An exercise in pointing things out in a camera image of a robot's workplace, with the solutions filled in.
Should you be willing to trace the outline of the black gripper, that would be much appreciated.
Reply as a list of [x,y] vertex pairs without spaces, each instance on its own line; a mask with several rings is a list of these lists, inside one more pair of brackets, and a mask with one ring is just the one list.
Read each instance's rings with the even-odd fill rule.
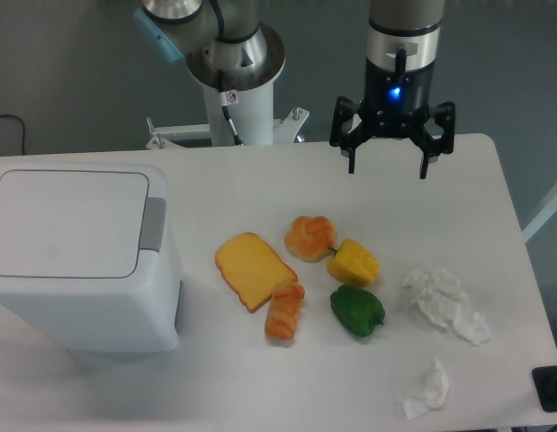
[[355,172],[357,148],[373,136],[409,138],[422,152],[419,178],[426,179],[431,163],[454,151],[455,103],[429,106],[435,63],[395,72],[365,63],[364,98],[361,104],[345,96],[336,100],[329,145],[348,158],[348,173]]

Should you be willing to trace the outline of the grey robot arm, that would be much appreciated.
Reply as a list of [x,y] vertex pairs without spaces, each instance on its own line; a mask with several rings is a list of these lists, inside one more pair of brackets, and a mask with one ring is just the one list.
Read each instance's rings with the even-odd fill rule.
[[[373,1],[364,96],[338,97],[329,142],[354,159],[372,138],[407,139],[420,167],[454,149],[455,106],[430,106],[441,1]],[[135,19],[167,60],[184,58],[201,85],[215,146],[270,145],[284,132],[274,121],[274,81],[283,42],[259,17],[256,1],[144,1]]]

